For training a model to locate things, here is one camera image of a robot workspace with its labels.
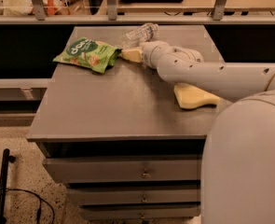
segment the floor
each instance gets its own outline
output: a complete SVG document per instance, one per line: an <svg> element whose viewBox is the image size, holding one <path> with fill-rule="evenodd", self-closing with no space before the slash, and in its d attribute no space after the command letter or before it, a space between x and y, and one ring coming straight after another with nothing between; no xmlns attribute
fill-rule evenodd
<svg viewBox="0 0 275 224"><path fill-rule="evenodd" d="M56 224L142 224L142 220L83 220L78 207L72 205L66 198L66 189L61 184L52 181L42 166L44 159L35 143L26 140L26 134L34 114L0 114L0 168L3 150L8 148L10 155L16 158L8 167L7 187L11 189L26 189L40 195L49 202L55 211ZM4 216L7 224L36 223L38 199L22 191L9 191L6 196ZM40 224L51 223L51 210L42 204ZM200 224L200 217L152 219L149 224Z"/></svg>

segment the plastic bottle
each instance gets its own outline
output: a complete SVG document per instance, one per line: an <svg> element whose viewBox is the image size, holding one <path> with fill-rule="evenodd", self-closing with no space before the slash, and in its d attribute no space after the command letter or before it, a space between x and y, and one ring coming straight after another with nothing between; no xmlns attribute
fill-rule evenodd
<svg viewBox="0 0 275 224"><path fill-rule="evenodd" d="M130 49L138 47L141 42L149 41L153 38L157 31L157 24L146 23L139 26L123 35L121 48Z"/></svg>

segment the green snack bag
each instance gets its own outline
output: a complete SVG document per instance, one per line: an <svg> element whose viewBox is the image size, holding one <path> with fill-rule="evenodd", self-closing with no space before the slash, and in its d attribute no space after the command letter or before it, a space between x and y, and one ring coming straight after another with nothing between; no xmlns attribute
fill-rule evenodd
<svg viewBox="0 0 275 224"><path fill-rule="evenodd" d="M67 47L53 62L70 63L104 73L108 65L113 66L120 49L102 41L81 37Z"/></svg>

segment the gray table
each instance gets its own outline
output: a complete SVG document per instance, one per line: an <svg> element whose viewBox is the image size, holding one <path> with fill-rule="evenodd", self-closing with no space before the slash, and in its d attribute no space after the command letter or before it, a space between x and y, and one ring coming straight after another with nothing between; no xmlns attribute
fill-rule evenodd
<svg viewBox="0 0 275 224"><path fill-rule="evenodd" d="M129 29L79 27L69 42L86 36L117 44ZM159 30L159 39L221 62L203 27ZM59 64L27 138L41 148L52 178L85 207L84 218L193 217L205 137L227 105L183 110L173 84L121 59L104 75Z"/></svg>

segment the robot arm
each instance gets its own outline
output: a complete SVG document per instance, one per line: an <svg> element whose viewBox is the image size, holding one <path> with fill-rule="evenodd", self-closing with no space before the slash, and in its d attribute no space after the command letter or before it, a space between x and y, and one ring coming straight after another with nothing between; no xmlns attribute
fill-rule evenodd
<svg viewBox="0 0 275 224"><path fill-rule="evenodd" d="M246 97L214 121L201 166L203 224L275 223L275 91Z"/></svg>
<svg viewBox="0 0 275 224"><path fill-rule="evenodd" d="M235 102L275 89L275 63L205 63L192 49L166 42L141 44L142 62L171 83L188 83Z"/></svg>

